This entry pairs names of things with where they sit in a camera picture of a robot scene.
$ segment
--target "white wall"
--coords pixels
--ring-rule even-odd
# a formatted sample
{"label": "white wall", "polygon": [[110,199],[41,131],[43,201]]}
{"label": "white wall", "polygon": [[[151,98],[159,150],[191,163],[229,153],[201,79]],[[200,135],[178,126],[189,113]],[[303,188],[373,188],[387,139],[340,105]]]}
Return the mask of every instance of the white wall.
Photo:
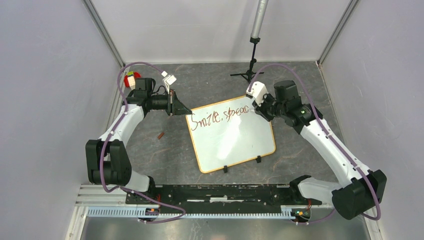
{"label": "white wall", "polygon": [[363,0],[323,63],[347,146],[387,175],[385,239],[424,230],[424,2]]}
{"label": "white wall", "polygon": [[[126,62],[249,61],[258,0],[92,0]],[[317,60],[349,0],[270,0],[258,61]]]}
{"label": "white wall", "polygon": [[82,1],[0,3],[0,239],[64,239],[117,71]]}

